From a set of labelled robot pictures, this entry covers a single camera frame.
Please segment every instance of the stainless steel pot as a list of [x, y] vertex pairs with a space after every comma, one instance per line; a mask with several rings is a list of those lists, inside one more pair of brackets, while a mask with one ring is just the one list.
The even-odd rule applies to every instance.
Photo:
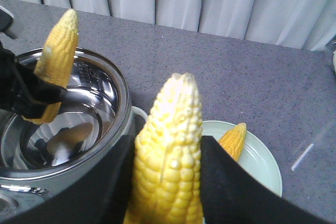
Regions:
[[[33, 68], [40, 55], [37, 49], [18, 59]], [[123, 135], [135, 136], [134, 115], [146, 120], [146, 113], [131, 105], [118, 68], [92, 51], [77, 49], [67, 90], [59, 114], [49, 124], [35, 125], [0, 111], [0, 220], [61, 194], [93, 169], [105, 179], [87, 182], [88, 191], [83, 193], [90, 194], [91, 186], [106, 185], [113, 176], [113, 164], [102, 167], [100, 161]], [[67, 137], [79, 139], [68, 144], [63, 141]], [[94, 200], [88, 204], [106, 201]]]

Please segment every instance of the white plate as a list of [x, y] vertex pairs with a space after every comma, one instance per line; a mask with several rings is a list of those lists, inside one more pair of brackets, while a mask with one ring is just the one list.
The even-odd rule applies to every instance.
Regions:
[[[235, 124], [222, 121], [204, 121], [203, 135], [213, 136], [217, 141]], [[282, 195], [282, 179], [277, 162], [269, 149], [256, 136], [247, 131], [243, 152], [238, 164], [253, 178]]]

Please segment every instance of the boiled corn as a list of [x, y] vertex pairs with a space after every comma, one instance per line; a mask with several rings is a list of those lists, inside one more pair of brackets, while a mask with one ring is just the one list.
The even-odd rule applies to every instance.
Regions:
[[[67, 10], [59, 22], [52, 28], [37, 61], [34, 73], [42, 80], [67, 87], [73, 58], [78, 45], [78, 16], [74, 9]], [[47, 106], [40, 119], [25, 119], [35, 124], [48, 123], [54, 120], [61, 103]]]
[[124, 224], [202, 223], [201, 107], [193, 75], [174, 73], [135, 139], [133, 188]]
[[238, 161], [245, 144], [245, 136], [246, 123], [238, 123], [233, 129], [225, 132], [218, 142], [235, 161]]

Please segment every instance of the speckled countertop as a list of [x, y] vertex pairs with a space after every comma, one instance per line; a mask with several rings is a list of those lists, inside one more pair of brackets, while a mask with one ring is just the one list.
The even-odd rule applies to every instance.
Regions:
[[[64, 9], [0, 0], [25, 24], [16, 54], [40, 48]], [[323, 53], [79, 12], [80, 42], [113, 61], [149, 112], [173, 72], [196, 76], [203, 119], [246, 122], [278, 162], [283, 198], [336, 222], [336, 75]], [[309, 148], [300, 163], [299, 157]]]

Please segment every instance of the black tongs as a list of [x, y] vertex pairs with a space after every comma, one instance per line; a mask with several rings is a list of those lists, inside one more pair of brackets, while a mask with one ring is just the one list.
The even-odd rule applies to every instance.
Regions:
[[212, 136], [201, 142], [201, 201], [207, 224], [327, 224], [245, 172]]
[[66, 92], [21, 65], [14, 53], [4, 49], [0, 42], [0, 109], [29, 119], [40, 118], [47, 105], [61, 101]]

